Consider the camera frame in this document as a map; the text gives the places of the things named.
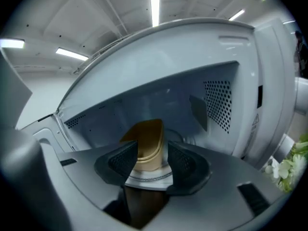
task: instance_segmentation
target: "fluorescent light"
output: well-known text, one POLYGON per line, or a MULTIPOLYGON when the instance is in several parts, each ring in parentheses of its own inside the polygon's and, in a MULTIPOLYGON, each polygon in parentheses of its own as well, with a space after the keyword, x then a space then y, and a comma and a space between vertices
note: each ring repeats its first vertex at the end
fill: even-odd
POLYGON ((64 49, 61 49, 61 48, 59 48, 56 51, 56 53, 60 54, 60 55, 64 55, 64 56, 74 57, 74 58, 77 58, 77 59, 80 59, 80 60, 83 60, 83 61, 88 59, 88 57, 86 57, 86 56, 79 55, 77 53, 74 53, 74 52, 71 52, 71 51, 67 51, 67 50, 64 50, 64 49))
POLYGON ((159 0, 151 0, 152 26, 159 25, 159 0))
POLYGON ((236 13, 234 16, 232 16, 229 21, 235 20, 237 17, 239 17, 241 14, 243 14, 245 10, 240 10, 238 13, 236 13))
POLYGON ((0 39, 0 48, 23 48, 25 42, 20 39, 0 39))
POLYGON ((295 22, 295 21, 286 21, 283 24, 288 24, 288 23, 292 23, 292 22, 295 22))

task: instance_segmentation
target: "white wall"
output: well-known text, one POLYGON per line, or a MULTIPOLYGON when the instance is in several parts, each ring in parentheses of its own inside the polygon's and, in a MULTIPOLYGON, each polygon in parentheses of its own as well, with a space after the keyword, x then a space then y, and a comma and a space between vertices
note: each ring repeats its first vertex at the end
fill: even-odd
POLYGON ((18 129, 54 113, 66 91, 77 78, 76 75, 56 72, 32 72, 19 75, 33 94, 19 117, 18 129))
POLYGON ((293 20, 292 14, 280 0, 260 0, 253 6, 246 8, 245 13, 238 18, 238 21, 259 26, 275 18, 280 18, 283 22, 293 20))

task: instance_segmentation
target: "black rectangular opening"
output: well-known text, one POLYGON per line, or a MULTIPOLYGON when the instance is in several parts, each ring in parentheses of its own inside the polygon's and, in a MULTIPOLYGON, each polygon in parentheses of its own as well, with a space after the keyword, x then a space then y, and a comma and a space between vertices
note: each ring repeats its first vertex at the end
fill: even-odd
POLYGON ((262 106, 262 99, 263 99, 263 86, 258 87, 258 105, 257 108, 262 106))
POLYGON ((168 203, 166 191, 150 191, 124 186, 118 199, 103 211, 136 229, 143 229, 168 203))
POLYGON ((70 165, 70 164, 73 164, 73 163, 76 163, 77 161, 73 158, 70 158, 70 159, 66 159, 66 160, 63 160, 61 161, 61 165, 64 167, 64 166, 67 166, 67 165, 70 165))
POLYGON ((269 207, 268 201, 262 196, 259 190, 251 183, 237 187, 254 216, 260 215, 269 207))
POLYGON ((47 115, 47 116, 44 116, 43 118, 39 119, 38 122, 40 122, 40 121, 42 121, 42 120, 44 120, 44 119, 46 119, 46 118, 48 118, 48 117, 50 117, 50 116, 52 116, 52 115, 53 115, 53 114, 49 114, 49 115, 47 115))

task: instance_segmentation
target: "white flower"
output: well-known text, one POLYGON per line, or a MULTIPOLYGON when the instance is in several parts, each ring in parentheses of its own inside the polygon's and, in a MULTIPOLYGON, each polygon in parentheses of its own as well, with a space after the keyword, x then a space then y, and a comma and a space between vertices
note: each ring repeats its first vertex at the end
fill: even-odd
POLYGON ((294 166, 291 170, 291 183, 296 186, 307 167, 307 161, 301 155, 294 155, 293 162, 294 166))
POLYGON ((273 173, 273 167, 271 165, 267 165, 265 167, 265 173, 267 173, 267 174, 273 173))
POLYGON ((275 159, 273 159, 271 165, 273 177, 275 179, 279 179, 280 177, 286 179, 288 177, 289 169, 291 168, 291 165, 288 162, 283 161, 281 164, 279 164, 275 159))

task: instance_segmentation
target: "ceiling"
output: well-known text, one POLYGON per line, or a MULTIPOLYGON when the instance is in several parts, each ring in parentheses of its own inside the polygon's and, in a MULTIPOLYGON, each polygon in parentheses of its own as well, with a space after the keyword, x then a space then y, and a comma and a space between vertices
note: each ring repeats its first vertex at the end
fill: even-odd
MULTIPOLYGON (((240 9, 260 13, 260 0, 160 0, 160 23, 189 17, 229 19, 240 9)), ((23 39, 23 49, 4 49, 18 72, 73 73, 109 43, 152 26, 150 0, 24 0, 1 38, 23 39), (90 57, 56 54, 64 48, 90 57)))

